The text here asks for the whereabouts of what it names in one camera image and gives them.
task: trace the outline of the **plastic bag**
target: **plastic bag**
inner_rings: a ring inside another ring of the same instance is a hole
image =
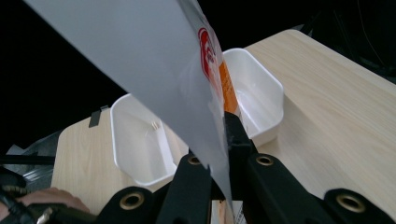
[[[25,2],[177,133],[231,201],[223,116],[240,112],[195,0]]]

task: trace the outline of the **human hand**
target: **human hand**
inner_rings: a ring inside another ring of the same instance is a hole
[[[80,198],[71,193],[56,188],[42,189],[34,191],[17,199],[18,202],[28,206],[31,203],[64,203],[68,207],[73,207],[83,212],[90,212],[90,209],[81,201]],[[0,203],[0,220],[8,216],[8,209]]]

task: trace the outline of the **wooden table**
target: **wooden table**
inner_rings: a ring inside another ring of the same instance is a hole
[[[396,219],[396,86],[295,30],[247,47],[284,86],[277,139],[259,147],[279,158],[312,194],[354,190]],[[98,214],[134,184],[114,164],[109,109],[59,138],[52,186]]]

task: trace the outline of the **orange label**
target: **orange label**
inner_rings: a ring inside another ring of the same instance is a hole
[[[230,73],[228,72],[225,61],[222,61],[219,72],[224,97],[224,110],[239,116],[238,101],[236,100],[233,83],[231,82]]]

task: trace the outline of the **red logo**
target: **red logo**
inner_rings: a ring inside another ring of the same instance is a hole
[[[216,64],[216,55],[209,38],[206,28],[201,28],[198,32],[201,47],[201,65],[205,76],[209,81],[213,80],[213,71],[211,65]]]

